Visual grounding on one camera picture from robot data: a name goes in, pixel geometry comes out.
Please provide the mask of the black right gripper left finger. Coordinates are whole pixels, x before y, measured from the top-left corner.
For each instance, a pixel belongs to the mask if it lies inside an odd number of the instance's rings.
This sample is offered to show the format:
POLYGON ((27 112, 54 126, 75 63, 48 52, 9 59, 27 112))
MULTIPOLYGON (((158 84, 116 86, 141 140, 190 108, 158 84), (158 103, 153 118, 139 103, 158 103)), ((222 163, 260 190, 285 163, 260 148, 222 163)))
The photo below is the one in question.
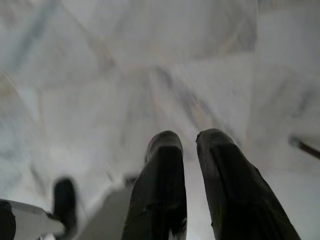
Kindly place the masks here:
POLYGON ((156 134, 130 196, 123 240, 184 240, 187 197, 183 147, 170 130, 156 134))

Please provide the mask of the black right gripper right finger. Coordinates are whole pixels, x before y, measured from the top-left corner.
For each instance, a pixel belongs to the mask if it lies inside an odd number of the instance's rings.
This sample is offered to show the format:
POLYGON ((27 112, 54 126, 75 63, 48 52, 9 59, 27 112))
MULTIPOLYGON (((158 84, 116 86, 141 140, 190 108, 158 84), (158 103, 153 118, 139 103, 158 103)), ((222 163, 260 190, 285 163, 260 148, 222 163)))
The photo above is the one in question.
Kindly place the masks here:
POLYGON ((227 134, 201 131, 196 149, 215 239, 300 239, 269 184, 227 134))

